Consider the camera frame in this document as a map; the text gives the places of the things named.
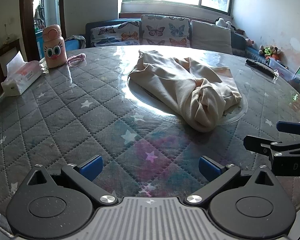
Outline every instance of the bottle lid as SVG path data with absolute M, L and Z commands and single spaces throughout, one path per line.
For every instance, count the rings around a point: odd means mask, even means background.
M 58 24 L 48 26 L 42 31 L 43 41 L 52 41 L 61 37 L 61 28 Z

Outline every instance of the round table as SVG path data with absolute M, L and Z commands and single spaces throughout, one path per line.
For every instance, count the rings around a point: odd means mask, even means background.
M 127 86 L 139 49 L 169 57 L 193 57 L 210 66 L 228 66 L 247 99 L 236 122 L 199 133 L 179 117 L 138 100 Z M 245 150 L 250 134 L 292 141 L 278 120 L 300 122 L 300 95 L 282 78 L 272 78 L 232 55 L 166 46 L 108 46 L 67 52 L 86 61 L 46 70 L 21 96 L 0 103 L 0 213 L 31 167 L 55 170 L 99 154 L 102 173 L 94 183 L 122 196 L 185 197 L 207 184 L 198 159 L 207 155 L 243 170 L 269 165 L 267 157 Z M 296 207 L 300 177 L 280 177 Z

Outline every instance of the pink hair tie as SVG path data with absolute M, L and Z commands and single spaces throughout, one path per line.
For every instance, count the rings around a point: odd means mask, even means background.
M 70 64 L 74 61 L 84 61 L 85 59 L 86 59 L 86 55 L 84 53 L 81 53 L 79 55 L 68 58 L 67 63 Z

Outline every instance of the window frame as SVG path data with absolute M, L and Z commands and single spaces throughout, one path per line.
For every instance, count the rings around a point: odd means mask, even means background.
M 163 2 L 163 3 L 187 5 L 187 6 L 202 8 L 202 9 L 206 9 L 206 10 L 209 10 L 209 11 L 218 12 L 218 13 L 230 16 L 231 15 L 231 10 L 232 10 L 232 2 L 233 2 L 233 0 L 229 0 L 229 9 L 228 9 L 228 12 L 217 10 L 215 8 L 211 8 L 211 7 L 207 7 L 207 6 L 203 6 L 203 5 L 201 5 L 202 0 L 199 0 L 199 4 L 198 5 L 188 4 L 188 3 L 171 2 L 171 1 L 165 1 L 165 0 L 122 0 L 122 2 Z

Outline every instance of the tissue box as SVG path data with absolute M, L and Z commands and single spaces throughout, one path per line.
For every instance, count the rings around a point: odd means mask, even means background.
M 7 73 L 1 86 L 6 96 L 13 97 L 21 95 L 42 74 L 42 69 L 36 60 L 24 62 L 18 52 L 7 64 Z

